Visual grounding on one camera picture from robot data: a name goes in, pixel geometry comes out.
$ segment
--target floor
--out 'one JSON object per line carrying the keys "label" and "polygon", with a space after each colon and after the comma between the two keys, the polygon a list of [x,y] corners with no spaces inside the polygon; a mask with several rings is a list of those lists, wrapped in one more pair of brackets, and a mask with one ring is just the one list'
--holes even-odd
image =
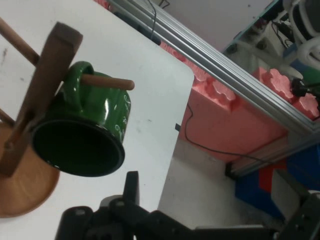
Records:
{"label": "floor", "polygon": [[235,182],[224,171],[224,162],[178,139],[158,209],[191,229],[237,225],[279,229],[280,221],[235,198]]}

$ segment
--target wooden mug tree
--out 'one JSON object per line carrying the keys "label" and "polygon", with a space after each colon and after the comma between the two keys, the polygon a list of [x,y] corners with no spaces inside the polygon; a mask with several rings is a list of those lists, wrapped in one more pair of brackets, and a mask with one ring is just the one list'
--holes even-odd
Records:
{"label": "wooden mug tree", "polygon": [[[34,66],[35,71],[16,121],[0,109],[0,218],[32,211],[54,190],[59,170],[38,158],[29,146],[30,128],[46,112],[83,36],[57,22],[39,56],[0,18],[0,34]],[[132,90],[131,80],[84,74],[83,84]]]}

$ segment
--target metal frame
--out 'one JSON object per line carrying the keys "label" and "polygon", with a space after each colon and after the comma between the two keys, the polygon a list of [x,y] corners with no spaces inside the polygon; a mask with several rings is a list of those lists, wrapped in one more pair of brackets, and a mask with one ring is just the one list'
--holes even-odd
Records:
{"label": "metal frame", "polygon": [[[108,0],[117,11],[130,17],[137,23],[153,25],[154,12],[144,0]],[[154,35],[182,53],[197,66],[208,72],[239,96],[282,124],[291,134],[300,137],[298,143],[279,147],[269,152],[259,151],[253,156],[265,161],[278,161],[297,151],[320,142],[320,125],[312,122],[300,111],[280,98],[272,90],[258,82],[253,76],[229,60],[183,24],[174,19],[156,4],[156,23]],[[237,160],[229,169],[234,176],[242,176],[268,164],[247,159]]]}

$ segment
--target green mug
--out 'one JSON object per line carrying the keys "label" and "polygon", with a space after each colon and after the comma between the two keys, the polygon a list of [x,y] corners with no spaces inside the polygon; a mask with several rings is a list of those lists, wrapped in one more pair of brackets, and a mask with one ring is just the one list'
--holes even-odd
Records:
{"label": "green mug", "polygon": [[59,170],[84,177],[116,171],[125,159],[122,145],[131,109],[125,90],[81,84],[94,72],[89,62],[69,69],[48,111],[32,129],[31,145],[40,158]]}

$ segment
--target mug handle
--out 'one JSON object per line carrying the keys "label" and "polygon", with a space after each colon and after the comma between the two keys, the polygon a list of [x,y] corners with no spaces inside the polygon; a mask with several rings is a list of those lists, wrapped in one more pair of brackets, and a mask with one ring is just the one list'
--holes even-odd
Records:
{"label": "mug handle", "polygon": [[62,86],[64,100],[69,107],[73,108],[74,111],[83,111],[80,99],[80,81],[82,74],[93,75],[94,73],[94,68],[89,62],[78,61],[70,67],[67,75],[65,76]]}

